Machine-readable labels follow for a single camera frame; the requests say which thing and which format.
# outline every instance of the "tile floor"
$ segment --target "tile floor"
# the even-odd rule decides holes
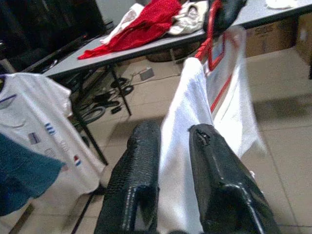
[[[119,67],[130,77],[152,66],[156,78],[179,73],[180,66],[137,59]],[[256,173],[256,180],[269,201],[283,234],[312,234],[312,80],[309,67],[293,48],[248,59],[253,103],[269,156],[245,154],[242,161]],[[179,76],[137,85],[127,96],[133,115],[125,108],[115,115],[107,112],[89,125],[110,165],[109,174],[126,149],[132,129],[146,119],[161,123],[179,82]],[[68,234],[88,196],[83,196],[70,213],[34,211],[19,234]],[[96,196],[77,234],[91,234],[103,197]]]

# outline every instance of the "red hanger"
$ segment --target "red hanger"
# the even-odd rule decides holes
[[[214,23],[215,23],[215,15],[217,11],[222,8],[221,0],[215,0],[209,10],[209,18],[208,18],[208,30],[207,30],[207,39],[200,45],[195,58],[199,59],[200,61],[203,60],[204,56],[208,54],[208,66],[209,70],[213,71],[215,67],[220,63],[220,61],[224,57],[225,51],[225,34],[223,34],[222,39],[222,52],[221,54],[213,60],[212,56],[212,49],[213,49],[213,37],[214,37]]]

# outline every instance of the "white cloth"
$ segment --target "white cloth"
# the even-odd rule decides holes
[[[271,9],[287,9],[296,6],[295,0],[266,0],[266,5]]]
[[[39,74],[6,75],[0,92],[0,132],[24,147],[66,165],[39,201],[71,207],[95,190],[104,165],[66,118],[70,90]]]
[[[173,17],[176,22],[170,27],[168,34],[190,34],[201,29],[207,9],[208,1],[186,1],[179,14]]]
[[[162,234],[172,230],[202,232],[189,153],[188,129],[192,125],[214,124],[240,158],[254,143],[263,147],[247,83],[245,30],[230,28],[229,37],[239,47],[227,40],[225,57],[212,72],[208,71],[207,63],[202,66],[196,58],[185,61],[179,86],[163,121],[157,226]],[[230,74],[227,92],[211,114],[211,105],[216,103]]]
[[[117,27],[104,39],[99,40],[102,44],[108,44],[111,39],[123,31],[126,27],[129,26],[138,16],[141,14],[144,6],[139,3],[135,3],[133,6],[130,7],[129,11],[122,17],[120,23]]]

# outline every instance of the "flag print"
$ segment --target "flag print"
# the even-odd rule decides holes
[[[28,138],[29,138],[31,145],[35,145],[35,144],[38,144],[39,142],[41,142],[40,138],[37,136],[36,133],[28,134]]]
[[[74,156],[74,163],[75,163],[76,167],[81,164],[81,160],[79,159],[79,157],[77,155]]]
[[[47,123],[45,125],[45,129],[47,130],[47,132],[50,134],[50,135],[54,135],[55,134],[55,129],[54,127],[52,127],[52,125],[50,123]]]

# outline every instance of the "red cloth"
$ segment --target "red cloth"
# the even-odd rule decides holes
[[[78,59],[127,50],[155,40],[170,29],[171,18],[177,15],[180,9],[181,4],[178,0],[152,0],[143,9],[139,17],[114,36],[107,45],[86,50]]]

